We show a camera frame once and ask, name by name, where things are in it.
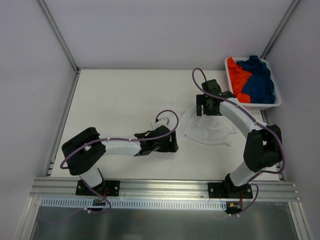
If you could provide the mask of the white t shirt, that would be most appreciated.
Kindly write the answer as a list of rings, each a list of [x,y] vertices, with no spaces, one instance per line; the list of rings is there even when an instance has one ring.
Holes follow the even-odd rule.
[[[176,128],[178,142],[193,140],[210,146],[231,146],[237,127],[225,116],[197,116],[196,108],[192,107],[185,112],[178,112],[176,117],[172,112],[166,111],[159,115],[168,117],[168,128]]]

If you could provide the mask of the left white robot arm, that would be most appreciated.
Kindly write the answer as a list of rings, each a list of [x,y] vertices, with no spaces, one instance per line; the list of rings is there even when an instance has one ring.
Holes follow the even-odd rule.
[[[93,195],[99,195],[106,184],[96,163],[103,156],[140,157],[153,152],[175,153],[178,149],[176,132],[164,125],[129,138],[100,138],[96,128],[89,127],[62,145],[66,167],[61,168],[68,169],[72,176],[79,176]]]

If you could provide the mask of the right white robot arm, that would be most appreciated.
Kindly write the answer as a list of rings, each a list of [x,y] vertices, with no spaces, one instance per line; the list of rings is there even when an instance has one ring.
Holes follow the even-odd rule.
[[[283,160],[281,130],[275,124],[257,121],[230,91],[222,91],[215,79],[204,81],[201,87],[203,94],[196,96],[196,115],[225,117],[246,139],[243,162],[214,189],[235,198],[259,173]]]

